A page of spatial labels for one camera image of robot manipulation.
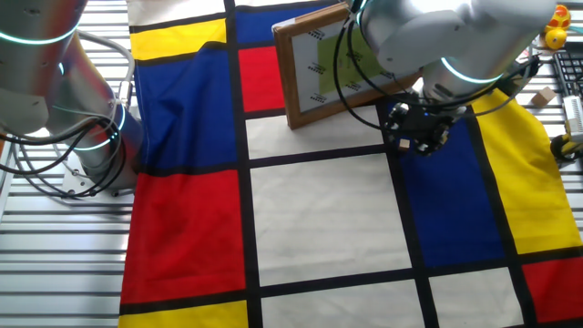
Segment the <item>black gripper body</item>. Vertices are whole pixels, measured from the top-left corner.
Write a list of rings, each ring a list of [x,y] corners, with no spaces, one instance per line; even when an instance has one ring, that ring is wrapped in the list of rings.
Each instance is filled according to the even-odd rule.
[[[433,134],[441,126],[451,127],[453,120],[449,116],[433,115],[421,107],[410,106],[406,111],[400,131],[410,137],[422,137]]]

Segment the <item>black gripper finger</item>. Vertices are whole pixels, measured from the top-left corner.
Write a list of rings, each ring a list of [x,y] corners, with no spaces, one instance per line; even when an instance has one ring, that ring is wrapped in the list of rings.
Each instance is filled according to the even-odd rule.
[[[397,103],[390,109],[385,122],[389,140],[408,138],[408,134],[404,129],[404,121],[408,111],[409,106],[404,103]]]
[[[420,156],[430,156],[436,151],[440,150],[448,139],[449,133],[447,131],[439,135],[434,135],[431,138],[415,139],[414,152]]]

